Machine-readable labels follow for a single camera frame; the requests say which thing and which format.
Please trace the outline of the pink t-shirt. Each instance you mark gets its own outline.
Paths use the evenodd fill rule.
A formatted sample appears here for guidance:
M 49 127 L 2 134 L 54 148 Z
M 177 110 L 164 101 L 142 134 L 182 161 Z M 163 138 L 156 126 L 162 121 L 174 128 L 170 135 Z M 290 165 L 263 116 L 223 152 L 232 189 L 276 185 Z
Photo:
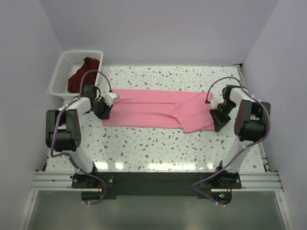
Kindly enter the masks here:
M 147 127 L 182 129 L 185 133 L 214 130 L 211 105 L 206 92 L 116 89 L 119 99 L 113 104 L 106 127 Z

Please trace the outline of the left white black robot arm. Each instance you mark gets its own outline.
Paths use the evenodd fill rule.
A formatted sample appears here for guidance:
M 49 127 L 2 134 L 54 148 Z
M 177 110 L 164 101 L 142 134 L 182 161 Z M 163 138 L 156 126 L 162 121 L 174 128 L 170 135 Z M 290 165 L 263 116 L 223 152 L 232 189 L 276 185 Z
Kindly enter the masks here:
M 73 165 L 75 175 L 72 180 L 94 188 L 104 184 L 98 176 L 95 163 L 82 148 L 80 117 L 93 113 L 99 120 L 107 120 L 118 95 L 112 91 L 104 96 L 94 85 L 85 85 L 84 91 L 71 102 L 57 110 L 46 113 L 46 145 L 52 158 L 65 157 Z

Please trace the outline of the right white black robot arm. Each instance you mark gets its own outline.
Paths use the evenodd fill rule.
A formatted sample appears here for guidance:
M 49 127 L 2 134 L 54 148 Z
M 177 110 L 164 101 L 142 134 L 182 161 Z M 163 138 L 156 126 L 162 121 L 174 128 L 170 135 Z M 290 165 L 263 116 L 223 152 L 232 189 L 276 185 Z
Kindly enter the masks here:
M 215 173 L 203 180 L 210 186 L 225 188 L 227 185 L 240 182 L 239 170 L 250 149 L 262 142 L 271 128 L 271 104 L 261 102 L 247 92 L 245 88 L 228 85 L 222 90 L 224 101 L 206 99 L 211 105 L 214 130 L 219 132 L 230 121 L 230 112 L 238 107 L 234 134 L 235 140 L 227 155 L 220 161 Z

